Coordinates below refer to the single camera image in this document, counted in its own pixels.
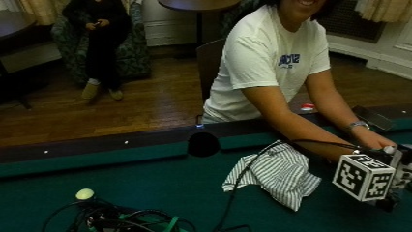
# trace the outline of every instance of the white t-shirt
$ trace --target white t-shirt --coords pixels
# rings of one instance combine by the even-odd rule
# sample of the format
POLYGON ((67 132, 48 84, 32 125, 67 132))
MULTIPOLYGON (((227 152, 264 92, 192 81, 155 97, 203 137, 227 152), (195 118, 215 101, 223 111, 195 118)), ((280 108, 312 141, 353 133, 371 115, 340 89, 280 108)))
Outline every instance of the white t-shirt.
POLYGON ((292 33, 281 26, 276 7, 263 6, 231 31, 205 113, 225 122, 259 118, 243 88, 280 86, 289 102, 308 75, 328 69, 324 28, 308 20, 292 33))

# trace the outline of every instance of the table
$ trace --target table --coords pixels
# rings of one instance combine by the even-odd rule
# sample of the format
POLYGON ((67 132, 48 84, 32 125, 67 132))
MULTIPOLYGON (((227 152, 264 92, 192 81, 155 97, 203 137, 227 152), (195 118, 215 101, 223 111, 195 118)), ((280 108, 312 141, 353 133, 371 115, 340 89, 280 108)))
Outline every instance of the table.
POLYGON ((197 41, 196 45, 203 44, 203 13, 221 12, 240 4, 240 0, 157 0, 160 5, 176 11, 197 13, 197 41))
MULTIPOLYGON (((411 144, 412 104, 373 109, 393 119, 385 136, 411 144)), ((304 117, 339 134, 317 114, 304 117)), ((221 184, 235 164, 280 138, 267 126, 259 120, 205 125, 220 143, 220 151, 207 158, 187 154, 196 127, 1 148, 1 230, 40 231, 52 211, 89 188, 117 205, 161 209, 195 223, 197 231, 212 231, 229 198, 221 184)), ((283 207, 260 187, 247 186, 237 191, 225 225, 247 223, 255 232, 408 231, 412 192, 384 212, 339 190, 331 183, 335 167, 308 156, 309 171, 323 180, 299 211, 283 207)), ((75 211, 61 212, 48 231, 65 231, 73 216, 75 211)))
MULTIPOLYGON (((33 14, 23 12, 0 11, 0 43, 12 37, 17 36, 23 31, 31 28, 36 24, 36 18, 33 14)), ((8 87, 13 86, 13 81, 8 80, 9 73, 1 63, 0 59, 0 85, 8 87)), ((20 103, 27 109, 31 108, 23 94, 19 92, 19 88, 11 91, 16 95, 20 103)))

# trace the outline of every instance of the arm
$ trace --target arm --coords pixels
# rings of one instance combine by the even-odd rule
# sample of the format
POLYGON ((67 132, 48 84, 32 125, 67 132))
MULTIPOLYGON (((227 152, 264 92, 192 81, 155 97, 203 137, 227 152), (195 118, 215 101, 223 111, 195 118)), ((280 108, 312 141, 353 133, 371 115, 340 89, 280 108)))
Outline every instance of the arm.
POLYGON ((128 13, 127 13, 127 9, 120 0, 113 1, 112 13, 113 14, 111 14, 108 18, 100 18, 97 21, 101 21, 105 19, 108 20, 107 25, 117 26, 119 24, 123 24, 125 20, 131 20, 128 13))
MULTIPOLYGON (((317 107, 319 113, 344 131, 349 123, 359 121, 332 80, 331 71, 315 73, 305 81, 309 97, 317 107)), ((380 149, 395 143, 365 127, 355 127, 351 136, 367 148, 380 149)))
POLYGON ((61 14, 67 17, 68 21, 76 27, 85 27, 87 21, 83 21, 79 17, 77 11, 84 8, 84 1, 83 0, 71 0, 69 3, 65 5, 61 14))
MULTIPOLYGON (((243 92, 269 125, 288 139, 313 139, 351 144, 289 110, 280 87, 251 87, 244 88, 243 92)), ((301 143, 299 145, 333 161, 337 161, 341 155, 351 154, 353 151, 317 143, 301 143)))

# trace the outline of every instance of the shoe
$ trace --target shoe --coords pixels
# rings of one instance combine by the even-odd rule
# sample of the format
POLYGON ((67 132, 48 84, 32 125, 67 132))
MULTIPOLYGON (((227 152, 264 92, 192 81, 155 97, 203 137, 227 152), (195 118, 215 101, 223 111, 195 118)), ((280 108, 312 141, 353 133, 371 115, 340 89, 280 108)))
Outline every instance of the shoe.
POLYGON ((97 91, 99 91, 99 85, 88 83, 85 89, 83 90, 81 98, 85 100, 93 99, 95 96, 97 95, 97 91))
POLYGON ((108 90, 112 96, 113 100, 121 100, 124 97, 124 93, 121 92, 121 90, 108 90))

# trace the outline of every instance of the cell phone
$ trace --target cell phone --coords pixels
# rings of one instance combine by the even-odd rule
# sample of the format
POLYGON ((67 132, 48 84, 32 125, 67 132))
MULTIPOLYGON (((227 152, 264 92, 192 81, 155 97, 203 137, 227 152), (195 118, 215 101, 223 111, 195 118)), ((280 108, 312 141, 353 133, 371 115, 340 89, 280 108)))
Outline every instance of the cell phone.
POLYGON ((356 106, 352 109, 353 113, 356 116, 371 126, 375 126, 377 129, 383 131, 388 131, 393 127, 393 122, 391 119, 384 117, 381 114, 377 112, 361 107, 356 106))

